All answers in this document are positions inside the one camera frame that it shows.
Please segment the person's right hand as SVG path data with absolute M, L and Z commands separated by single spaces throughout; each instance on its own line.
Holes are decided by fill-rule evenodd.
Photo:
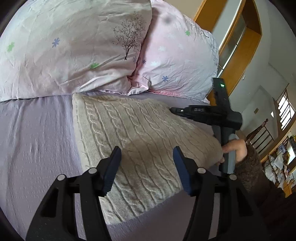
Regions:
M 247 146 L 244 140 L 234 139 L 222 147 L 223 153 L 235 152 L 236 164 L 241 162 L 247 156 Z

